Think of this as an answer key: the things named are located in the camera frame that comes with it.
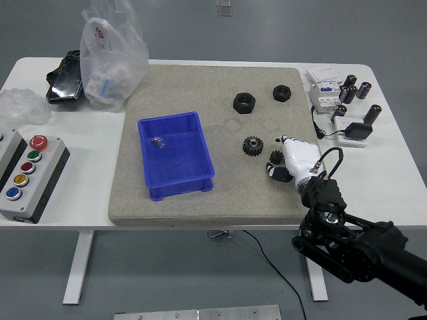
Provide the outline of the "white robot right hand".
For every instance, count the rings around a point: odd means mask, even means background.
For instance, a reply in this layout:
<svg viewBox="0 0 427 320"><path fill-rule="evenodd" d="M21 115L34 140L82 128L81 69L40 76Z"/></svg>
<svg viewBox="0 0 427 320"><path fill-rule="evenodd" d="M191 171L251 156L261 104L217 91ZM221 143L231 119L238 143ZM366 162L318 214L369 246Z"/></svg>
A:
<svg viewBox="0 0 427 320"><path fill-rule="evenodd" d="M285 166L279 167L267 163L268 175L275 181L285 183L294 178L296 190L301 193L311 177L317 176L324 169L320 161L319 147L285 135L278 138L278 141L282 142Z"/></svg>

